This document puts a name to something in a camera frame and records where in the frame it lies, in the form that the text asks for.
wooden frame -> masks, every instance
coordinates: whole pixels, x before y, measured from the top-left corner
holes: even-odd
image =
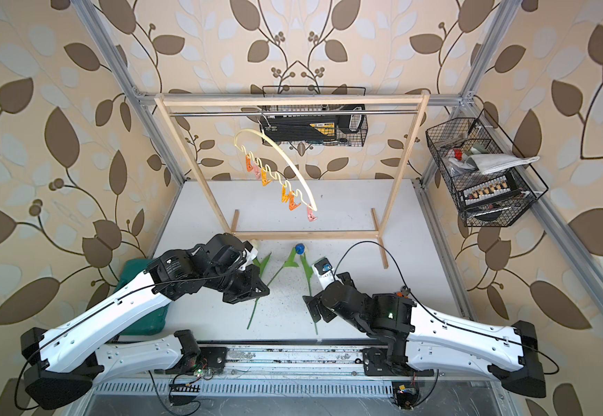
[[[313,239],[324,239],[324,240],[336,240],[336,239],[366,239],[366,240],[377,240],[378,243],[383,244],[382,236],[387,227],[389,216],[391,215],[392,207],[396,201],[396,196],[399,192],[401,180],[403,180],[403,173],[405,171],[406,161],[410,159],[410,155],[413,150],[414,139],[417,137],[419,126],[423,118],[423,114],[429,103],[429,95],[366,95],[366,96],[349,96],[349,95],[323,95],[323,96],[202,96],[199,94],[193,95],[179,95],[179,94],[158,94],[156,95],[155,102],[158,106],[158,110],[163,118],[163,124],[171,134],[173,141],[176,143],[176,147],[180,150],[182,157],[189,163],[191,171],[197,179],[200,189],[204,193],[207,201],[209,202],[218,222],[223,229],[223,232],[231,233],[241,240],[257,239],[257,240],[313,240]],[[373,217],[373,229],[362,229],[362,230],[341,230],[341,231],[237,231],[237,225],[239,221],[239,210],[235,210],[234,217],[232,218],[231,226],[228,225],[227,220],[223,216],[214,194],[212,193],[207,183],[204,174],[200,170],[195,158],[191,157],[183,139],[183,135],[176,123],[173,122],[169,107],[188,107],[188,106],[261,106],[261,105],[305,105],[305,104],[416,104],[417,113],[414,114],[413,120],[408,130],[408,138],[405,141],[403,147],[403,154],[401,154],[401,161],[399,167],[396,170],[394,176],[394,182],[392,183],[391,191],[389,192],[389,199],[383,212],[382,219],[378,221],[375,209],[371,209],[371,215]],[[384,249],[380,249],[380,255],[383,261],[383,267],[386,269],[389,267],[387,262],[387,256]]]

green leaf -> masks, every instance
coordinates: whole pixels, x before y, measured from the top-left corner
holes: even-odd
[[[295,247],[293,247],[292,250],[290,250],[290,255],[288,256],[288,259],[286,260],[286,263],[293,262],[295,260],[295,255],[296,254],[297,254],[297,252],[295,251]]]
[[[306,261],[306,253],[299,256],[301,258],[301,265],[304,267],[304,273],[306,274],[306,280],[310,280],[313,277],[313,269],[308,265]]]
[[[267,254],[267,257],[265,257],[262,262],[260,262],[258,259],[253,260],[253,263],[256,263],[257,261],[256,266],[260,268],[260,279],[262,279],[264,276],[264,268],[267,267],[270,257],[272,257],[272,253]]]

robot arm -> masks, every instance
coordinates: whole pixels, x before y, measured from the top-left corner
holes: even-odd
[[[545,397],[544,371],[534,326],[518,321],[496,327],[434,311],[395,294],[368,296],[350,275],[334,275],[326,258],[314,264],[323,291],[304,300],[315,322],[336,315],[367,336],[387,343],[386,363],[396,375],[442,369],[501,381],[514,393]]]
[[[122,289],[57,328],[32,328],[21,339],[26,392],[44,409],[80,398],[98,383],[181,363],[200,348],[189,330],[133,344],[105,344],[142,316],[206,286],[235,304],[269,294],[252,261],[257,250],[231,234],[217,234],[191,250],[165,252]]]

wire basket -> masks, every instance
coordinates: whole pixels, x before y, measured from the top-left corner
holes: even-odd
[[[463,224],[466,227],[509,227],[548,190],[534,167],[528,166],[536,174],[543,191],[537,190],[537,185],[533,190],[523,179],[522,166],[493,174],[469,171],[452,175],[451,166],[443,161],[448,153],[466,152],[476,145],[488,153],[503,153],[489,132],[492,119],[483,118],[487,122],[485,125],[481,119],[483,113],[477,118],[459,117],[431,127],[426,131],[427,144]]]
[[[314,93],[304,86],[307,92]],[[356,88],[363,95],[365,88]],[[364,104],[313,104],[313,105],[269,105],[261,106],[263,111],[332,111],[332,110],[364,110]],[[284,116],[259,116],[257,122],[260,131],[271,138],[277,144],[290,144],[297,146],[299,143],[307,143],[314,146],[363,146],[366,141],[369,125],[365,114],[352,115],[284,115]]]

towel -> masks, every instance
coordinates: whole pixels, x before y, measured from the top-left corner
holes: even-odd
[[[529,164],[537,162],[540,157],[533,156],[531,158],[521,159],[509,154],[473,154],[472,161],[477,165],[479,171],[483,174],[495,173],[504,171],[507,168],[518,166],[521,164]]]

